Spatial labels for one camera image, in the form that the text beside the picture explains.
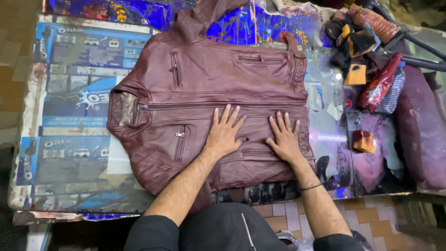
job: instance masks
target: brown leather jacket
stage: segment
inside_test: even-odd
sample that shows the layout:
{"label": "brown leather jacket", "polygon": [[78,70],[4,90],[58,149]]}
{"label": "brown leather jacket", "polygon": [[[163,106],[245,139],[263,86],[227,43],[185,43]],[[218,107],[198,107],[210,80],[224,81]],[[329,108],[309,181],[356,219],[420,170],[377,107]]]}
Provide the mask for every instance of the brown leather jacket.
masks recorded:
{"label": "brown leather jacket", "polygon": [[295,179],[289,165],[264,143],[274,138],[268,116],[289,112],[300,120],[299,144],[315,170],[309,145],[304,76],[306,57],[287,34],[289,50],[235,46],[206,38],[209,25],[249,0],[207,0],[180,11],[172,28],[147,41],[132,72],[110,93],[107,128],[121,141],[138,182],[159,194],[197,157],[215,107],[241,106],[247,120],[238,151],[210,173],[192,210],[226,188]]}

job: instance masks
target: hand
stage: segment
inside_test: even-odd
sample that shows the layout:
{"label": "hand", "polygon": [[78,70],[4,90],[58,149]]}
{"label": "hand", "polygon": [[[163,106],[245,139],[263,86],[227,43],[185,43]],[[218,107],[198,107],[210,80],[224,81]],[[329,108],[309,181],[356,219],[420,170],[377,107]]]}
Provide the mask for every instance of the hand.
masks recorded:
{"label": "hand", "polygon": [[219,123],[219,109],[215,108],[214,118],[212,119],[212,128],[207,136],[206,144],[203,148],[203,152],[210,153],[216,159],[220,159],[223,156],[236,151],[245,141],[244,138],[235,140],[235,135],[242,127],[246,115],[243,115],[239,121],[232,127],[240,111],[240,106],[237,106],[228,119],[229,110],[231,104],[227,104],[221,121]]}
{"label": "hand", "polygon": [[302,159],[303,155],[299,149],[299,141],[297,140],[297,133],[299,132],[300,121],[296,121],[294,131],[291,129],[289,122],[289,115],[285,113],[285,123],[282,119],[280,111],[276,113],[277,126],[272,116],[269,116],[269,123],[276,136],[277,143],[270,138],[266,139],[266,143],[273,149],[273,151],[284,161],[291,164],[294,160]]}

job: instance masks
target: plastic bottle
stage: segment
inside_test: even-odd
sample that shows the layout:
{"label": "plastic bottle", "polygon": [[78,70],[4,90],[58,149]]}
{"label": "plastic bottle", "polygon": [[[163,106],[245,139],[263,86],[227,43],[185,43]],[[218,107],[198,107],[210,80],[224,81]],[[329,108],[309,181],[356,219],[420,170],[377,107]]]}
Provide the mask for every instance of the plastic bottle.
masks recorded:
{"label": "plastic bottle", "polygon": [[390,86],[389,91],[384,96],[380,105],[376,109],[379,113],[393,113],[396,108],[396,103],[398,102],[398,97],[400,96],[401,90],[403,89],[404,83],[406,82],[406,73],[404,72],[404,65],[406,62],[401,61],[398,64],[398,68],[393,75],[393,82]]}
{"label": "plastic bottle", "polygon": [[385,20],[380,14],[367,8],[357,9],[356,6],[353,6],[350,7],[347,13],[352,17],[355,25],[365,28],[365,22],[369,23],[378,38],[384,43],[389,42],[401,29],[396,24]]}
{"label": "plastic bottle", "polygon": [[372,112],[378,108],[378,105],[392,84],[393,75],[402,57],[403,55],[401,53],[397,52],[393,54],[383,70],[373,77],[371,83],[364,90],[359,100],[359,106]]}

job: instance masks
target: table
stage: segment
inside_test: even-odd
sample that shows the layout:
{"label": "table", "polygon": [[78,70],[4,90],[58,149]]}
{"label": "table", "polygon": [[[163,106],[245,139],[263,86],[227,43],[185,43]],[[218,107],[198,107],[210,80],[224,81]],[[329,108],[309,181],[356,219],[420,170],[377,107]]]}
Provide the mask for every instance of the table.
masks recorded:
{"label": "table", "polygon": [[[105,127],[108,94],[131,71],[145,42],[168,29],[173,13],[195,4],[84,0],[51,8],[51,13],[78,17],[39,16],[9,191],[13,209],[69,212],[102,220],[140,214],[148,208],[154,196],[136,182],[128,156]],[[216,42],[286,48],[282,37],[292,32],[307,54],[310,144],[318,160],[318,177],[329,194],[350,198],[410,191],[404,186],[394,188],[399,182],[382,172],[384,158],[387,165],[393,161],[392,168],[401,165],[394,151],[395,138],[388,137],[395,135],[391,118],[363,113],[355,106],[345,108],[345,100],[355,100],[358,92],[345,88],[342,73],[329,63],[335,50],[323,24],[335,10],[291,4],[279,13],[266,1],[255,1],[222,17],[207,35]],[[119,10],[124,11],[120,18],[110,14]],[[378,130],[376,148],[386,154],[352,152],[348,139],[357,129]],[[377,170],[367,189],[363,185],[367,179],[358,172],[364,160]],[[392,189],[383,190],[383,182]],[[299,196],[295,181],[286,181],[223,190],[213,194],[212,202],[254,205]]]}

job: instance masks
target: black wristband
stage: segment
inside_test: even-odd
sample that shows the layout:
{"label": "black wristband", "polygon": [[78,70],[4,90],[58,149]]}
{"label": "black wristband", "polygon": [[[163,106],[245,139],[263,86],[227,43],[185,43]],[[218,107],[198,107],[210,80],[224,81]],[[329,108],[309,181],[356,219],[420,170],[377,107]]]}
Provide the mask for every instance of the black wristband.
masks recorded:
{"label": "black wristband", "polygon": [[301,191],[308,190],[308,189],[312,189],[312,188],[316,188],[316,187],[318,187],[318,186],[322,186],[322,183],[319,184],[319,185],[312,186],[312,187],[310,187],[310,188],[304,188],[304,189],[301,189]]}

